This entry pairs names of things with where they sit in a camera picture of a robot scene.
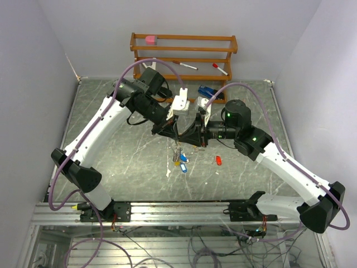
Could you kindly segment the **yellow keyring with keys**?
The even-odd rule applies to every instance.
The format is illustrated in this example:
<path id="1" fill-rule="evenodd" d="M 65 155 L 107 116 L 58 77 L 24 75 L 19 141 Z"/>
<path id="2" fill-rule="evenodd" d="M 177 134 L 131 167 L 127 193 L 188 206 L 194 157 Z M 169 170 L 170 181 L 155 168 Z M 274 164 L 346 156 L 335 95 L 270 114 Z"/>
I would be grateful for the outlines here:
<path id="1" fill-rule="evenodd" d="M 181 161 L 181 145 L 180 145 L 180 143 L 179 142 L 175 143 L 175 146 L 172 149 L 173 149 L 172 161 L 175 166 L 179 166 L 180 161 Z"/>

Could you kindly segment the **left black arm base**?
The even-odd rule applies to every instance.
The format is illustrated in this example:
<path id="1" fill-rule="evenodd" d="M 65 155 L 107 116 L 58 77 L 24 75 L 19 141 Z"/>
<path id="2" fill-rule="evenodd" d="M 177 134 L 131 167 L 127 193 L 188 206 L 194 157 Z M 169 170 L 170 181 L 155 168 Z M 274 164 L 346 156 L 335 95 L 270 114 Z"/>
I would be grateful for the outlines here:
<path id="1" fill-rule="evenodd" d="M 89 203 L 78 203 L 73 208 L 81 212 L 81 222 L 99 222 L 97 214 Z M 131 208 L 131 203 L 111 201 L 104 210 L 99 210 L 98 213 L 103 222 L 130 222 Z"/>

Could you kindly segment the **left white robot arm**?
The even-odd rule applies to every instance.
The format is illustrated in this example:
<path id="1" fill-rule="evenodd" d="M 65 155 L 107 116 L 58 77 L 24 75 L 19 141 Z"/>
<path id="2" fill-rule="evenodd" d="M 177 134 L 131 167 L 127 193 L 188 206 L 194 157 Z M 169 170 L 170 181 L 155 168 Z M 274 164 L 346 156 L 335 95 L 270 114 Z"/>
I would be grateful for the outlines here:
<path id="1" fill-rule="evenodd" d="M 51 158 L 71 183 L 75 184 L 95 206 L 94 215 L 102 222 L 114 214 L 110 205 L 112 198 L 101 184 L 102 175 L 92 165 L 101 145 L 117 128 L 137 112 L 154 126 L 167 122 L 168 108 L 153 98 L 158 94 L 170 97 L 171 92 L 163 87 L 164 77 L 148 68 L 139 79 L 118 83 L 117 92 L 104 98 L 99 110 L 77 136 L 63 150 L 54 149 Z"/>

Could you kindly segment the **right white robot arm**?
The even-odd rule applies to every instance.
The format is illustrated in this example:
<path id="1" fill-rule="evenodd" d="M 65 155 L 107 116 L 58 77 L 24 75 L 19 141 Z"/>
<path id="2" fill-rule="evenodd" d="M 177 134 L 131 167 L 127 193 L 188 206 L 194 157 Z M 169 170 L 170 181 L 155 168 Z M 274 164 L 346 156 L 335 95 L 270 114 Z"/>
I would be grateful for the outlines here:
<path id="1" fill-rule="evenodd" d="M 324 233 L 341 210 L 345 187 L 338 181 L 329 183 L 307 170 L 284 152 L 273 138 L 254 127 L 251 110 L 241 100 L 230 100 L 222 110 L 222 121 L 211 121 L 206 98 L 195 101 L 195 122 L 182 137 L 181 142 L 206 147 L 209 140 L 233 140 L 235 149 L 254 162 L 278 175 L 298 194 L 297 198 L 282 197 L 257 191 L 241 208 L 229 205 L 231 217 L 247 214 L 253 221 L 263 216 L 277 215 L 298 219 L 315 233 Z"/>

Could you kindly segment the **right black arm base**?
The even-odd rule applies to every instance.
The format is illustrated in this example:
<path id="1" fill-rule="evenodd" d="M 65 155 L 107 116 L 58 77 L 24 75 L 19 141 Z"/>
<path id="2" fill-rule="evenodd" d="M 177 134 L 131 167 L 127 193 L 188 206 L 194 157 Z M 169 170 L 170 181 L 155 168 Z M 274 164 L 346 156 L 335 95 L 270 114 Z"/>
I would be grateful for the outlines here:
<path id="1" fill-rule="evenodd" d="M 264 191 L 257 191 L 249 199 L 231 200 L 228 207 L 223 210 L 223 214 L 228 215 L 231 222 L 262 221 L 264 217 L 267 221 L 276 221 L 277 215 L 262 214 L 257 208 L 258 198 L 264 194 Z"/>

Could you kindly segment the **yellow key tag key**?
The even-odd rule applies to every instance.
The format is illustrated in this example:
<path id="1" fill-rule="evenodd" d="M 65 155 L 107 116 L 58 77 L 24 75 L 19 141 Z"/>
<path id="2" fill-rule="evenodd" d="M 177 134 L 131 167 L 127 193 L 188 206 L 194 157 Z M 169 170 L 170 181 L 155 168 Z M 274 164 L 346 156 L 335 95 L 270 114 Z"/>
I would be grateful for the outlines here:
<path id="1" fill-rule="evenodd" d="M 201 149 L 199 147 L 194 147 L 194 153 L 196 152 L 202 152 L 202 151 L 205 151 L 204 149 Z"/>

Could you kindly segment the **blue key tag upper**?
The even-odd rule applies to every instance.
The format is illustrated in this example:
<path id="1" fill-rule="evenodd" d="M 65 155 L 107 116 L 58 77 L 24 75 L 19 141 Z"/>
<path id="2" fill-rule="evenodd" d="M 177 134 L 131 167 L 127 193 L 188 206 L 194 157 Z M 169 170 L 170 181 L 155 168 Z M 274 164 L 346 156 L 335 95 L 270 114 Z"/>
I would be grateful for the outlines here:
<path id="1" fill-rule="evenodd" d="M 180 155 L 180 160 L 181 160 L 181 162 L 184 162 L 184 163 L 188 163 L 189 162 L 188 158 L 184 154 Z"/>

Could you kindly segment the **blue key tag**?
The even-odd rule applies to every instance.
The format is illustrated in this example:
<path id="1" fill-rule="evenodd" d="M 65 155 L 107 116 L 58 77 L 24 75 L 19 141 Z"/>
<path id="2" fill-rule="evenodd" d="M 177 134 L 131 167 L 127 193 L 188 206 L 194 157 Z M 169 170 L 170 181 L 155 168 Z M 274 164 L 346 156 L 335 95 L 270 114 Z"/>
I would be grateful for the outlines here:
<path id="1" fill-rule="evenodd" d="M 181 171 L 183 173 L 186 173 L 187 172 L 187 167 L 186 167 L 186 164 L 184 162 L 181 162 L 180 165 L 179 165 Z"/>
<path id="2" fill-rule="evenodd" d="M 189 162 L 188 158 L 184 154 L 180 155 L 180 160 L 181 160 L 181 162 L 184 162 L 184 163 L 188 163 Z"/>

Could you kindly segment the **red key tag key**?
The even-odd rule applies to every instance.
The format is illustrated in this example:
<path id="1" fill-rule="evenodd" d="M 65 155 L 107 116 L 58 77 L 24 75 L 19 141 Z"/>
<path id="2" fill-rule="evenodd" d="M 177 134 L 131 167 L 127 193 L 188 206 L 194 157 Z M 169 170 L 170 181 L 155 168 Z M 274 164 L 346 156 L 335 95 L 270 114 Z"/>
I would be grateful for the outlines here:
<path id="1" fill-rule="evenodd" d="M 213 163 L 216 163 L 217 166 L 221 166 L 222 165 L 221 157 L 219 155 L 214 156 Z"/>

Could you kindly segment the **blue key tag lower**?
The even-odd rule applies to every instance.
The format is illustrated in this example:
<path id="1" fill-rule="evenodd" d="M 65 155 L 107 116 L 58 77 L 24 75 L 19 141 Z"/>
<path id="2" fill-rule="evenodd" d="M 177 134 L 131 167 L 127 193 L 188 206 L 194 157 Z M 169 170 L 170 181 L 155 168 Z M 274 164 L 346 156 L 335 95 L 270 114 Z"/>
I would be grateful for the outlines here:
<path id="1" fill-rule="evenodd" d="M 186 164 L 184 162 L 181 162 L 180 165 L 179 165 L 181 171 L 183 173 L 186 173 L 187 172 L 187 167 L 186 167 Z"/>

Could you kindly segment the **blue stapler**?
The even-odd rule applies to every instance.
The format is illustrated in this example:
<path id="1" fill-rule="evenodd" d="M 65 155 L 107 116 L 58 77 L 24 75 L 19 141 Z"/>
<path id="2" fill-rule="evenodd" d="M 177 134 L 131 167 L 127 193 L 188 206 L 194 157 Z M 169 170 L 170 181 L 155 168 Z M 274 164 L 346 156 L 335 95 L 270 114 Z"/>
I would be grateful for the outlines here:
<path id="1" fill-rule="evenodd" d="M 198 93 L 202 94 L 203 96 L 205 96 L 207 98 L 211 98 L 218 92 L 216 89 L 212 89 L 212 88 L 206 87 L 204 85 L 200 85 L 197 91 L 198 91 Z M 224 100 L 225 99 L 224 93 L 221 92 L 220 94 L 218 94 L 216 99 Z"/>

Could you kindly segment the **white clip tool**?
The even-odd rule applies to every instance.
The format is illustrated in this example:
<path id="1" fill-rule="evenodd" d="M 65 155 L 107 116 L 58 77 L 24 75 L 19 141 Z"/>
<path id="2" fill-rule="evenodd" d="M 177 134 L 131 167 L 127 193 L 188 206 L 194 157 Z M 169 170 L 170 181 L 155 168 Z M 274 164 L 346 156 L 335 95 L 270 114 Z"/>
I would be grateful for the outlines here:
<path id="1" fill-rule="evenodd" d="M 145 68 L 145 69 L 147 69 L 147 68 L 151 68 L 151 69 L 153 69 L 153 70 L 155 70 L 156 69 L 156 62 L 155 61 L 152 61 L 152 62 L 146 62 L 146 63 L 142 63 L 142 65 L 143 65 L 143 67 Z"/>

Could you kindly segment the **red cap marker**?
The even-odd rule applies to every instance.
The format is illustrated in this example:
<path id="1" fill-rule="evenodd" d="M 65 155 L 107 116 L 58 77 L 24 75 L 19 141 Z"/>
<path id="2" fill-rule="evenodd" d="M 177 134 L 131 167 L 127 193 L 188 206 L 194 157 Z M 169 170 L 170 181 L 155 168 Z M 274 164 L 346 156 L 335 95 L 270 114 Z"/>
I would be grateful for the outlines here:
<path id="1" fill-rule="evenodd" d="M 228 76 L 229 74 L 224 70 L 222 69 L 221 67 L 219 67 L 216 63 L 213 63 L 212 66 L 216 69 L 218 69 L 218 71 L 220 71 L 222 74 L 224 74 L 225 76 Z"/>
<path id="2" fill-rule="evenodd" d="M 180 66 L 183 66 L 183 67 L 186 67 L 186 68 L 190 68 L 190 69 L 193 69 L 193 70 L 198 70 L 198 68 L 195 67 L 195 66 L 191 66 L 191 65 L 182 63 L 182 62 L 180 62 L 180 61 L 177 61 L 177 60 L 173 60 L 172 63 L 177 64 L 177 65 L 180 65 Z"/>

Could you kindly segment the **wooden three-tier shelf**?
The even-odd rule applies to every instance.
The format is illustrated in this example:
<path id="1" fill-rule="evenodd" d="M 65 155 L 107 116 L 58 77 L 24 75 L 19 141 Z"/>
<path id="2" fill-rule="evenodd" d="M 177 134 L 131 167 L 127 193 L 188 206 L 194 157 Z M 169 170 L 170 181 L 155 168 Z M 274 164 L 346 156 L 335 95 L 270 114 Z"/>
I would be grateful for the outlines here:
<path id="1" fill-rule="evenodd" d="M 157 36 L 157 45 L 148 46 L 145 37 Z M 132 33 L 129 43 L 134 60 L 157 58 L 168 63 L 183 81 L 214 82 L 222 87 L 231 81 L 231 57 L 238 52 L 238 42 L 231 36 L 169 35 Z M 172 63 L 173 60 L 195 66 L 198 70 Z M 216 63 L 229 75 L 212 66 Z"/>

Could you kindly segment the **aluminium frame rail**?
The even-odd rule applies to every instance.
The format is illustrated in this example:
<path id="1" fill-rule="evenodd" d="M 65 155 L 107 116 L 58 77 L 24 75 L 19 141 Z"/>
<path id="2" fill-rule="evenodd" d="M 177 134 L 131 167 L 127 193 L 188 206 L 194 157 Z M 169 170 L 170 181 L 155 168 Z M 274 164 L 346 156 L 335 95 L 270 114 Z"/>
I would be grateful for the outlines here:
<path id="1" fill-rule="evenodd" d="M 33 226 L 98 226 L 90 217 L 89 222 L 80 220 L 80 211 L 73 209 L 74 203 L 65 204 L 53 211 L 47 203 L 36 204 L 30 224 Z M 238 216 L 231 221 L 228 202 L 132 202 L 130 215 L 124 222 L 119 219 L 116 226 L 213 226 L 213 225 L 260 225 L 263 217 L 256 219 Z"/>

